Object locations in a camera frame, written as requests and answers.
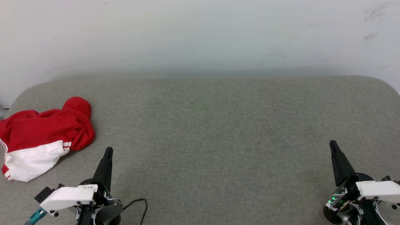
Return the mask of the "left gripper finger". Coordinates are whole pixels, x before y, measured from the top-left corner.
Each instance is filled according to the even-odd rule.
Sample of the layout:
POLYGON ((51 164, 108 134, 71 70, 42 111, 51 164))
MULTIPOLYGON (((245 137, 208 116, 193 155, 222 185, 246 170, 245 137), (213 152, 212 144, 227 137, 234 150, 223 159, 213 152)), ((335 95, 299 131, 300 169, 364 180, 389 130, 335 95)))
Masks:
POLYGON ((111 191, 113 148, 107 147, 103 158, 100 160, 93 179, 101 181, 108 191, 111 191))

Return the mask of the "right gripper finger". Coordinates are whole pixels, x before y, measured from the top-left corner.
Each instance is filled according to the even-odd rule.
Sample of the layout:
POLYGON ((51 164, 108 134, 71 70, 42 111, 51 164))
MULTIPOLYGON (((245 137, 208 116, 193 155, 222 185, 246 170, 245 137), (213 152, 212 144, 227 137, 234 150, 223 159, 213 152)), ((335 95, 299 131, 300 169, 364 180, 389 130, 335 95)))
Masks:
POLYGON ((331 140, 329 146, 331 150, 335 185, 339 187, 346 178, 354 176, 356 172, 335 140, 331 140))

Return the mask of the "red and white shirt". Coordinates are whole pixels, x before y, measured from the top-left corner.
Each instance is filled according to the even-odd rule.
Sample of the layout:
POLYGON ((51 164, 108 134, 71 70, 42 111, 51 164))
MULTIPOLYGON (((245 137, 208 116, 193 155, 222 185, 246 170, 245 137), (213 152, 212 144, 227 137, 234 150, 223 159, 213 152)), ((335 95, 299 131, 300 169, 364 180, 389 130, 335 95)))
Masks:
POLYGON ((2 174, 8 180, 29 182, 53 168, 70 151, 80 151, 95 139, 92 107, 80 97, 69 98, 61 109, 25 110, 0 121, 4 148, 2 174))

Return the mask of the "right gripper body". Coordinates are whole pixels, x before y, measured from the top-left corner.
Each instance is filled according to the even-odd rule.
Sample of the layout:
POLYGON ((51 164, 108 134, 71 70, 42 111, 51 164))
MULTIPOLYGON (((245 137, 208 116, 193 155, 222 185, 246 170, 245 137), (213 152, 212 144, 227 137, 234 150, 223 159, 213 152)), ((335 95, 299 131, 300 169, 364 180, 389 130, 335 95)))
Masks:
POLYGON ((357 201, 360 191, 356 183, 364 181, 372 182, 374 179, 363 173, 355 173, 346 177, 335 176, 336 189, 326 202, 325 207, 341 208, 347 201, 357 201))

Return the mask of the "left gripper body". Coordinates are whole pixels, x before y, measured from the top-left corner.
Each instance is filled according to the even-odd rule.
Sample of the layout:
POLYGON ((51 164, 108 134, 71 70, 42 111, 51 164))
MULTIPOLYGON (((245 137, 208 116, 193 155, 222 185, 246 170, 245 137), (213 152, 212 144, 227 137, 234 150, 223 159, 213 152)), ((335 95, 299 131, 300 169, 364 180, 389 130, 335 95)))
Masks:
POLYGON ((122 202, 118 198, 112 197, 105 185, 96 179, 89 178, 78 185, 79 188, 92 188, 94 207, 94 217, 119 217, 123 212, 122 202))

